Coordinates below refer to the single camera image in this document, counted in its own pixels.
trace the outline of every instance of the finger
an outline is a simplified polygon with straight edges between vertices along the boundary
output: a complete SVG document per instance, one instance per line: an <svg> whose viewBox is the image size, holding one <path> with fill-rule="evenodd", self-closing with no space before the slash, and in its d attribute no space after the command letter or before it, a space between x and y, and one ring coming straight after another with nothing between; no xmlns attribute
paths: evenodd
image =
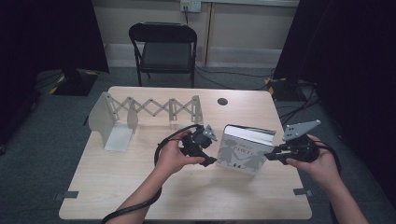
<svg viewBox="0 0 396 224"><path fill-rule="evenodd" d="M286 162L289 165L291 165L291 166L293 166L293 167L295 167L295 168L297 168L299 170L302 170L302 171L305 171L305 172L308 172L308 170L309 170L309 165L310 164L308 162L297 161L297 160L292 159L292 158L287 158Z"/></svg>
<svg viewBox="0 0 396 224"><path fill-rule="evenodd" d="M204 161L205 161L204 157L186 157L184 163L187 165L187 164L197 164Z"/></svg>
<svg viewBox="0 0 396 224"><path fill-rule="evenodd" d="M177 135L175 135L175 137L173 137L173 139L182 139L184 136L188 135L189 133L191 133L190 129L183 131L181 133L178 133Z"/></svg>
<svg viewBox="0 0 396 224"><path fill-rule="evenodd" d="M309 137L312 141L315 142L315 144L316 144L317 146L323 146L323 147L324 147L324 144L321 143L321 141L320 141L320 139L319 139L318 137L316 137L316 136L314 136L314 135L311 135L311 134L307 134L307 135L308 135L308 137Z"/></svg>

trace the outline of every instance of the wrist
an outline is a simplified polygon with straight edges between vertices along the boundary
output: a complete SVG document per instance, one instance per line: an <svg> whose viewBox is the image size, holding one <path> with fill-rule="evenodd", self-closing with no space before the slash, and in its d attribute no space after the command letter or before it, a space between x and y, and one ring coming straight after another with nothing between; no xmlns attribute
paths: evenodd
<svg viewBox="0 0 396 224"><path fill-rule="evenodd" d="M337 193L346 187L340 176L337 176L336 178L327 181L326 184L321 184L320 186L328 195Z"/></svg>

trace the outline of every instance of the black folding chair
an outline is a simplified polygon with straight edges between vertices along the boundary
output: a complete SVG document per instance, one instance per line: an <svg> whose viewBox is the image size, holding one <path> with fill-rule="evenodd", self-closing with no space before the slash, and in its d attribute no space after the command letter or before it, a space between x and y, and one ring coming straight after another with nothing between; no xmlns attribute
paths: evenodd
<svg viewBox="0 0 396 224"><path fill-rule="evenodd" d="M189 26L168 22L139 22L129 29L139 86L140 73L190 74L194 88L197 34ZM144 43L140 53L137 43Z"/></svg>

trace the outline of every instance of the metal bracket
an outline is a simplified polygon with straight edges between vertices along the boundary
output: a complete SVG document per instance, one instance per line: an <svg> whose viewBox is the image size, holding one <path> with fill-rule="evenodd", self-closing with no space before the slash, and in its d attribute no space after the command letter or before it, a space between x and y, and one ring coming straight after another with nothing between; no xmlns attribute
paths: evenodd
<svg viewBox="0 0 396 224"><path fill-rule="evenodd" d="M125 151L128 147L138 123L136 112L131 107L133 101L128 97L120 103L103 92L93 107L89 117L90 128L102 135L105 150ZM127 123L121 122L118 114L123 108L128 110Z"/></svg>
<svg viewBox="0 0 396 224"><path fill-rule="evenodd" d="M285 129L285 134L283 135L283 141L286 142L291 139L298 138L317 127L320 123L320 120L317 119L305 123L287 125Z"/></svg>

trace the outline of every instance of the metal scissor linkage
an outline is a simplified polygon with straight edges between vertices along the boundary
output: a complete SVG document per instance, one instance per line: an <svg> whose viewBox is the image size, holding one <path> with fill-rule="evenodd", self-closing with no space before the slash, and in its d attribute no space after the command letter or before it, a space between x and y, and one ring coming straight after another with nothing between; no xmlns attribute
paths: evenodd
<svg viewBox="0 0 396 224"><path fill-rule="evenodd" d="M192 96L191 100L186 104L182 104L177 99L169 99L165 104L160 104L154 99L148 99L145 103L141 104L137 102L133 97L127 97L122 103L111 97L109 93L106 94L106 99L116 119L120 119L118 112L122 109L129 110L129 108L139 113L140 111L146 111L152 117L156 117L162 111L169 114L169 120L177 120L177 114L186 111L191 115L191 122L201 123L203 121L203 114L201 110L201 103L198 95ZM150 110L149 105L156 105L158 109Z"/></svg>

